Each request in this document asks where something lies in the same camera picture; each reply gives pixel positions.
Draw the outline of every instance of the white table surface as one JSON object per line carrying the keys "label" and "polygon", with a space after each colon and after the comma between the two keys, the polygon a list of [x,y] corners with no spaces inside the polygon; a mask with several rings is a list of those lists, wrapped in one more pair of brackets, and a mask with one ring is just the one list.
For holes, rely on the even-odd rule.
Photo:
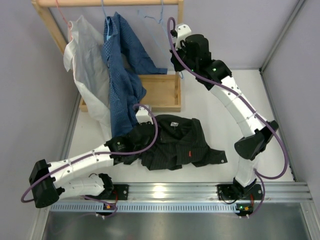
{"label": "white table surface", "polygon": [[[258,70],[233,70],[232,74],[244,95],[256,110],[267,120],[274,119]],[[241,131],[235,120],[222,103],[195,78],[184,72],[181,80],[181,112],[170,113],[184,118],[200,120],[205,139],[209,146],[216,150],[224,150],[228,163],[195,167],[192,164],[182,166],[178,170],[149,171],[137,160],[132,165],[118,164],[101,169],[107,173],[114,183],[185,183],[185,182],[231,182],[238,169],[239,156],[234,143],[241,137]],[[104,143],[100,125],[90,118],[87,112],[79,112],[69,157],[90,151]],[[284,157],[275,138],[272,138],[266,150],[259,155],[258,171],[266,176],[278,175],[284,167]],[[275,180],[292,182],[290,168],[285,175]]]}

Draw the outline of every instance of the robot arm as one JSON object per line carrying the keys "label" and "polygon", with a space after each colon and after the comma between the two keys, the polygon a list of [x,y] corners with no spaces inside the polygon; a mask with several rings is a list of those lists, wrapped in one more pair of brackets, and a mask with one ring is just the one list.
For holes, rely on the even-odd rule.
{"label": "robot arm", "polygon": [[[246,195],[256,183],[254,168],[258,163],[256,156],[266,149],[266,145],[272,138],[270,130],[256,118],[248,106],[239,98],[242,96],[247,102],[232,76],[232,72],[221,60],[211,58],[209,51],[209,41],[201,34],[192,34],[188,25],[182,23],[175,26],[171,35],[176,38],[174,49],[181,60],[196,74],[226,86],[236,93],[231,94],[222,87],[212,83],[197,79],[208,91],[215,95],[226,109],[230,112],[234,120],[239,125],[243,138],[234,144],[235,150],[239,154],[239,165],[237,174],[233,180],[233,188],[240,197]],[[171,50],[171,62],[177,72],[185,68],[175,57]],[[268,122],[276,131],[278,124],[276,121]]]}
{"label": "robot arm", "polygon": [[36,162],[29,178],[31,186],[43,178],[31,189],[36,208],[47,207],[63,198],[82,195],[107,199],[114,189],[111,178],[107,174],[95,173],[123,161],[133,162],[139,157],[137,151],[147,146],[155,136],[155,127],[148,110],[140,107],[135,116],[139,125],[125,136],[114,137],[72,158],[49,163],[44,159]]}

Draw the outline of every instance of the wooden rack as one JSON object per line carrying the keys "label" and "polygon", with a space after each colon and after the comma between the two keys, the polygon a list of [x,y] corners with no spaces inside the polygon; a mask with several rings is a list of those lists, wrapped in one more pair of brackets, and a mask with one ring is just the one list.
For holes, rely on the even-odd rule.
{"label": "wooden rack", "polygon": [[[49,8],[55,8],[56,0],[31,0],[31,3],[45,26],[48,28],[53,40],[60,52],[64,54],[67,41],[59,29]],[[59,7],[98,7],[101,0],[58,0]],[[176,5],[178,7],[177,23],[183,22],[184,0],[163,0],[164,5]],[[162,5],[161,0],[103,0],[105,6],[148,6]],[[180,112],[181,88],[180,76],[173,75],[140,75],[143,86],[147,89],[147,95],[142,103],[150,104],[156,112]],[[83,99],[80,101],[80,109],[88,111]]]}

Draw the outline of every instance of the wooden crate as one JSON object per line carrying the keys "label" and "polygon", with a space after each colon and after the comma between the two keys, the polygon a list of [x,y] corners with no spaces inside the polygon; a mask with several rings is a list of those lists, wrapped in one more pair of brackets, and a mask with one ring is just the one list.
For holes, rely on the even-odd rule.
{"label": "wooden crate", "polygon": [[[179,74],[175,75],[139,75],[146,95],[141,103],[150,105],[152,112],[177,113],[181,111],[181,85]],[[88,112],[81,98],[79,108]]]}

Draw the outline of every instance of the gray wall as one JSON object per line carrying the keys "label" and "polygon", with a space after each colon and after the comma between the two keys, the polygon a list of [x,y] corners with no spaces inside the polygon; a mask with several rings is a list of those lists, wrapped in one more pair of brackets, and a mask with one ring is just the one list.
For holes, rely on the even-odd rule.
{"label": "gray wall", "polygon": [[60,156],[77,91],[30,1],[3,1],[0,29],[0,239],[25,240],[35,205],[20,197],[34,163]]}
{"label": "gray wall", "polygon": [[320,212],[320,1],[308,0],[264,74],[293,170]]}
{"label": "gray wall", "polygon": [[[201,33],[210,42],[215,59],[235,68],[258,69],[263,64],[277,35],[298,0],[184,0],[184,22],[193,33]],[[154,20],[145,22],[168,54],[164,56],[144,26],[137,10],[143,9],[159,19],[161,6],[105,7],[107,15],[115,11],[123,15],[139,37],[150,57],[159,67],[171,67],[169,44],[160,25]],[[76,21],[80,15],[101,33],[104,14],[101,7],[61,8],[67,20]],[[67,35],[67,25],[56,8],[55,19]],[[164,6],[164,21],[177,18],[176,6]]]}

